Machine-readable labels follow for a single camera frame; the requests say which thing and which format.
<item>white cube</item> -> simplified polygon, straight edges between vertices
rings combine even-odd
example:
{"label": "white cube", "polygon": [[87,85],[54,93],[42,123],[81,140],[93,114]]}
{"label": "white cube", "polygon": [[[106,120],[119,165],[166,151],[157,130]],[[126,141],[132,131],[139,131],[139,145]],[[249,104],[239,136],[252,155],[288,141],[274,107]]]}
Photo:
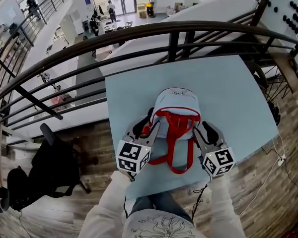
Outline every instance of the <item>white cube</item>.
{"label": "white cube", "polygon": [[216,177],[230,171],[235,162],[236,160],[232,148],[229,147],[205,154],[203,166],[212,176]]}
{"label": "white cube", "polygon": [[139,173],[150,159],[151,147],[120,140],[116,154],[118,169]]}

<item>person wearing white sweatshirt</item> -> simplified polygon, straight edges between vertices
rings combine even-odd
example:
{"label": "person wearing white sweatshirt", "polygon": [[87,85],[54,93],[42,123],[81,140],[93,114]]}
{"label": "person wearing white sweatshirt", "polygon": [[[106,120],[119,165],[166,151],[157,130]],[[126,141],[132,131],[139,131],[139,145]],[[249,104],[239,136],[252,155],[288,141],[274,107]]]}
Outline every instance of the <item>person wearing white sweatshirt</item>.
{"label": "person wearing white sweatshirt", "polygon": [[[78,238],[205,238],[168,192],[138,198],[123,226],[121,216],[131,182],[120,171],[111,178],[98,205],[87,214]],[[211,238],[245,238],[225,176],[208,186],[212,190]]]}

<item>light blue table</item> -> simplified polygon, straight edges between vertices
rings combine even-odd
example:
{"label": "light blue table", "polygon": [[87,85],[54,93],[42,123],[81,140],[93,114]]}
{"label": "light blue table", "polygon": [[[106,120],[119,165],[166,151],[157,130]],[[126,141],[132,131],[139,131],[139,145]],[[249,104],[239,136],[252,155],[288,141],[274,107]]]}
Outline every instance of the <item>light blue table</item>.
{"label": "light blue table", "polygon": [[[147,114],[165,88],[182,87],[199,98],[201,119],[217,126],[239,162],[278,134],[273,116],[256,81],[239,56],[192,59],[150,66],[106,78],[110,127],[115,150],[127,126]],[[165,155],[165,139],[154,143],[154,158]],[[173,164],[186,163],[187,143],[177,141]],[[127,198],[150,195],[209,181],[195,158],[190,170],[174,174],[166,163],[147,164],[127,191]]]}

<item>backpack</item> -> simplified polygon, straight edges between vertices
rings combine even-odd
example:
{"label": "backpack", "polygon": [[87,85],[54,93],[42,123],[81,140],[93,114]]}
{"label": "backpack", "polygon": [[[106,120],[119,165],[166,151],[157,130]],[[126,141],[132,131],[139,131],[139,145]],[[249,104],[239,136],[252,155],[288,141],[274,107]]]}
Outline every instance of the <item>backpack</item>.
{"label": "backpack", "polygon": [[[149,163],[158,165],[167,162],[175,174],[185,173],[193,164],[193,126],[197,127],[201,121],[197,96],[184,88],[163,90],[156,100],[149,127],[152,127],[157,121],[160,121],[157,137],[166,138],[168,151],[165,156],[149,161]],[[188,141],[187,165],[184,170],[172,166],[174,146],[178,139]]]}

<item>jeans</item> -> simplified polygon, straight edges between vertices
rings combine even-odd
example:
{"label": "jeans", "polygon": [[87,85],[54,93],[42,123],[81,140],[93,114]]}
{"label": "jeans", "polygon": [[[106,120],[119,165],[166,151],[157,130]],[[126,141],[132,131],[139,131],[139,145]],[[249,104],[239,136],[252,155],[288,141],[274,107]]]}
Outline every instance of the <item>jeans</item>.
{"label": "jeans", "polygon": [[141,210],[154,209],[153,205],[155,205],[155,208],[158,211],[175,214],[193,224],[191,217],[173,199],[169,192],[162,192],[154,195],[138,197],[130,215]]}

